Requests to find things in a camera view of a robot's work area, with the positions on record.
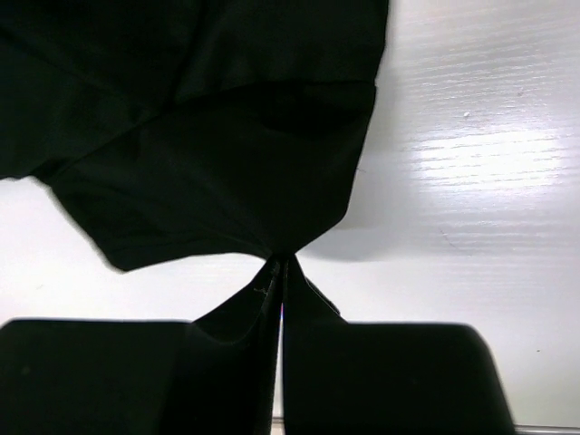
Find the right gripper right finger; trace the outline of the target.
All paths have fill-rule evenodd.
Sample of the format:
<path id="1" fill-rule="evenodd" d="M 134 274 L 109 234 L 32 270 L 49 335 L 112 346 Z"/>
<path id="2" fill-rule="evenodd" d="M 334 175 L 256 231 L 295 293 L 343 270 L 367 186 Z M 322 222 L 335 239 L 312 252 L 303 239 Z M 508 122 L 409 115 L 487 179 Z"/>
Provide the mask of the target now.
<path id="1" fill-rule="evenodd" d="M 511 434 L 487 344 L 466 324 L 345 321 L 295 259 L 282 279 L 289 434 Z"/>

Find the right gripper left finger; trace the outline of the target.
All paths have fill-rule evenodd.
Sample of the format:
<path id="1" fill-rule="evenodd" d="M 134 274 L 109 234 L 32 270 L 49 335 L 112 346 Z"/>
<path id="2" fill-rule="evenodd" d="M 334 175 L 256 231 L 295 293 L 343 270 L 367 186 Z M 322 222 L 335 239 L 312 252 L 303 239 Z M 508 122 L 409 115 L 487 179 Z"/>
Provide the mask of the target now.
<path id="1" fill-rule="evenodd" d="M 198 320 L 14 319 L 1 330 L 4 434 L 267 434 L 282 264 Z"/>

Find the black t shirt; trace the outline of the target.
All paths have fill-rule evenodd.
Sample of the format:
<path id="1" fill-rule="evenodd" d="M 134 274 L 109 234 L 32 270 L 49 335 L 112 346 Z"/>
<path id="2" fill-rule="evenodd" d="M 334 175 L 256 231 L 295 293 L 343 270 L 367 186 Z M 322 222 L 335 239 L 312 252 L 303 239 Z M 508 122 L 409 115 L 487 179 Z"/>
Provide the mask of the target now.
<path id="1" fill-rule="evenodd" d="M 292 255 L 345 216 L 385 1 L 4 1 L 1 176 L 123 271 Z"/>

